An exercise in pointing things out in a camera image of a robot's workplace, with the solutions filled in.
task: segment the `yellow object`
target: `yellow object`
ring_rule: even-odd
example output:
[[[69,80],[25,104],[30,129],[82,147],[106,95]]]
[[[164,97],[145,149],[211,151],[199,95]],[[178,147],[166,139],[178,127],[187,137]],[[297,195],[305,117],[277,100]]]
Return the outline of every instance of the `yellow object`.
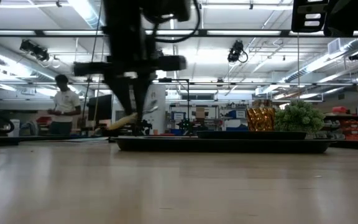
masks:
[[[273,131],[274,109],[254,108],[247,110],[249,131]]]
[[[133,113],[129,116],[123,117],[123,118],[119,119],[118,121],[116,121],[115,123],[111,124],[108,129],[109,130],[119,129],[119,128],[125,126],[126,124],[135,121],[136,117],[137,117],[137,113]]]

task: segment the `person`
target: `person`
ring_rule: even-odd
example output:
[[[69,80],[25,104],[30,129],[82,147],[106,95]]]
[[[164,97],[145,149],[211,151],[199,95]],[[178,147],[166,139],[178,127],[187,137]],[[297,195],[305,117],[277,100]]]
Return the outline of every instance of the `person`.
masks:
[[[53,101],[55,109],[49,109],[48,114],[54,115],[49,126],[49,133],[68,136],[73,126],[73,116],[81,114],[80,97],[68,87],[68,78],[65,75],[55,77],[59,87]]]

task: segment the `white shirt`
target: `white shirt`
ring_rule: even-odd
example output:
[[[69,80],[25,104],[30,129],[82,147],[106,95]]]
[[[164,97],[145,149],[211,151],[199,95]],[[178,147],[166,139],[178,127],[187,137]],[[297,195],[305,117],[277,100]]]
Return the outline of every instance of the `white shirt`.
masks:
[[[80,97],[78,95],[71,91],[58,91],[55,95],[55,98],[53,99],[53,102],[56,104],[57,111],[61,111],[63,113],[72,112],[75,110],[76,106],[81,106],[80,104]],[[73,117],[72,116],[54,116],[52,118],[52,121],[56,122],[72,122]]]

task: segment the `dark pants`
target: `dark pants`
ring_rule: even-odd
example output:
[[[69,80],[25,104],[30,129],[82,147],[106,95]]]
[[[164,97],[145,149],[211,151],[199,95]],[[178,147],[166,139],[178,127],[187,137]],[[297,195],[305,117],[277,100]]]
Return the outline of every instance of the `dark pants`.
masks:
[[[72,122],[52,122],[49,126],[49,133],[53,135],[69,136]]]

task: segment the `table surface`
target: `table surface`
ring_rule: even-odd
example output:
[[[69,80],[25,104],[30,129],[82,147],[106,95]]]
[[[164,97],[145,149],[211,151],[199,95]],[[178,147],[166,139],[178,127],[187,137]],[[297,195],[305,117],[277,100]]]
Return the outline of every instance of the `table surface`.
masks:
[[[0,148],[0,223],[358,223],[358,150],[120,152],[103,142]]]

